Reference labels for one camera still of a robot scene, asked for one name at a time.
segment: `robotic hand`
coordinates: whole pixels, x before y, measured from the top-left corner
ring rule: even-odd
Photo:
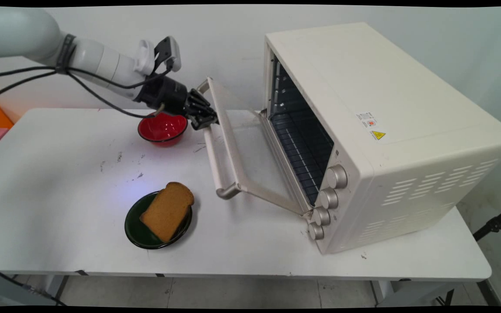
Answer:
[[[0,7],[0,57],[8,56],[24,56],[56,73],[69,75],[112,107],[76,75],[133,101],[142,101],[151,109],[183,115],[195,130],[217,123],[216,112],[200,93],[195,89],[187,91],[185,85],[166,76],[181,68],[179,46],[171,36],[155,47],[141,40],[137,57],[131,58],[99,42],[62,32],[42,9]],[[162,63],[166,71],[156,74]]]

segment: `oven knob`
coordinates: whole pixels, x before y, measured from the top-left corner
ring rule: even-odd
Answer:
[[[318,226],[314,223],[308,224],[308,234],[312,240],[324,239],[324,230],[322,226]]]
[[[336,165],[328,168],[326,170],[326,180],[328,186],[334,189],[347,187],[347,173],[345,173],[344,167]]]
[[[312,220],[316,223],[316,225],[328,225],[330,224],[330,214],[328,210],[323,208],[316,208],[312,210]]]
[[[322,207],[325,209],[334,209],[337,208],[337,194],[336,191],[332,188],[326,188],[324,190],[320,190],[318,193],[318,198],[320,198],[320,203]]]

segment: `white table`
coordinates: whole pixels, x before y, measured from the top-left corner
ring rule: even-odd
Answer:
[[[382,282],[380,306],[411,304],[491,275],[455,208],[427,230],[322,255],[296,214],[243,193],[216,196],[201,131],[189,126],[177,145],[158,148],[139,137],[138,122],[114,110],[33,109],[5,135],[0,271],[374,280]],[[134,246],[125,236],[127,211],[171,181],[195,195],[189,230],[167,248]],[[401,279],[431,283],[388,283]]]

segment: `plate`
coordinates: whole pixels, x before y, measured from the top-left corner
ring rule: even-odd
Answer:
[[[159,249],[167,247],[181,238],[187,232],[190,222],[193,219],[193,208],[189,206],[189,212],[185,219],[179,224],[179,227],[168,242],[161,241],[151,230],[140,221],[140,216],[152,203],[156,195],[160,192],[152,192],[140,198],[127,213],[125,217],[125,234],[135,246],[143,249]]]

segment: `bowl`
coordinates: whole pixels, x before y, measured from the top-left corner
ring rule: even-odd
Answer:
[[[171,240],[163,242],[151,230],[140,221],[140,216],[143,214],[148,206],[152,203],[156,195],[160,191],[152,192],[140,198],[127,213],[125,218],[125,234],[127,238],[137,247],[143,249],[159,249],[167,247],[181,238],[189,229],[191,220],[193,219],[193,208],[189,206],[189,212],[179,224],[179,227],[173,234]]]
[[[138,131],[143,139],[159,147],[170,147],[181,140],[188,125],[189,122],[182,115],[173,117],[161,112],[150,119],[142,119]]]

